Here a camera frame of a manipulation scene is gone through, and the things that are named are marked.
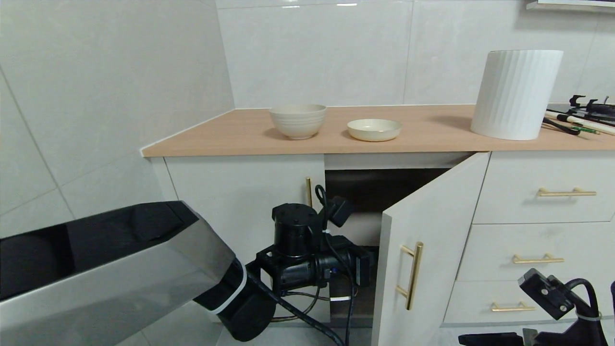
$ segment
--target wooden countertop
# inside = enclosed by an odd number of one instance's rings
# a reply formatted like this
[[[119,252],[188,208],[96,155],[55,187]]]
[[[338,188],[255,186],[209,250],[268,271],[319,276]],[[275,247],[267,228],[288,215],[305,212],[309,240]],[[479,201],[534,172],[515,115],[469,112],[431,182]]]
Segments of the wooden countertop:
[[[543,128],[536,140],[513,141],[470,131],[473,105],[330,107],[319,133],[290,140],[278,132],[269,110],[234,110],[150,145],[145,157],[279,155],[316,153],[410,153],[443,151],[615,150],[615,136],[572,136]],[[399,137],[370,143],[353,139],[346,124],[384,118],[403,123]]]

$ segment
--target white cylindrical container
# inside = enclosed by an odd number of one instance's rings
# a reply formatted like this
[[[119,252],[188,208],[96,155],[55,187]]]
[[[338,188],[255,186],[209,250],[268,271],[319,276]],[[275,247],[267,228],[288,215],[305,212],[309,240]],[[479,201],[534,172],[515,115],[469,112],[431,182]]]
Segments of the white cylindrical container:
[[[497,50],[487,56],[472,132],[510,140],[538,137],[561,50]]]

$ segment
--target plate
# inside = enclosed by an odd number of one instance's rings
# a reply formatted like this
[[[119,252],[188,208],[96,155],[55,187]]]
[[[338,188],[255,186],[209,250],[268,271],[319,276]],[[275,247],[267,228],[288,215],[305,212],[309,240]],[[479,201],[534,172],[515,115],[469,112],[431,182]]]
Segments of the plate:
[[[359,119],[348,123],[348,133],[366,142],[384,142],[396,138],[402,123],[387,119]]]

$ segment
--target white ceramic bowl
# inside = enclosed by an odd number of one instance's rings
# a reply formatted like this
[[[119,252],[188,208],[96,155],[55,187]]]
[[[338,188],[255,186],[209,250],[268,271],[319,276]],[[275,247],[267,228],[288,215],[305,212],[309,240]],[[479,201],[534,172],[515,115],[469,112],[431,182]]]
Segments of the white ceramic bowl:
[[[360,119],[348,123],[348,133],[367,142],[392,140],[402,130],[402,123],[386,119]]]
[[[327,108],[323,105],[287,105],[269,110],[273,125],[291,139],[308,139],[325,122]]]

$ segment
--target gold handle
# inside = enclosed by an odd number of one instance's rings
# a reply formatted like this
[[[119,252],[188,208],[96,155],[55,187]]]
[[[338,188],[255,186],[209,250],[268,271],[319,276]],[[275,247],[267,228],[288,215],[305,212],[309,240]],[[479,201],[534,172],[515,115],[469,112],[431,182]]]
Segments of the gold handle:
[[[562,263],[564,259],[555,258],[552,254],[544,254],[541,259],[523,259],[519,255],[512,256],[512,263],[514,264],[535,264],[535,263]]]
[[[312,208],[312,178],[306,178],[306,190],[307,190],[307,205]]]
[[[517,305],[514,308],[501,308],[496,302],[493,302],[491,304],[491,311],[493,312],[534,311],[534,310],[536,310],[535,307],[529,307],[524,302],[519,302],[519,305]]]
[[[419,278],[419,268],[421,266],[421,257],[423,256],[423,243],[416,242],[414,251],[408,249],[405,245],[402,245],[402,252],[410,255],[414,258],[412,262],[412,271],[410,272],[410,282],[408,283],[408,290],[404,290],[401,286],[395,287],[395,290],[406,297],[406,310],[412,309],[412,301],[415,298],[416,282]]]
[[[596,191],[583,191],[578,187],[575,187],[572,192],[549,192],[544,187],[538,189],[536,196],[538,197],[581,197],[581,196],[595,196],[598,193]]]

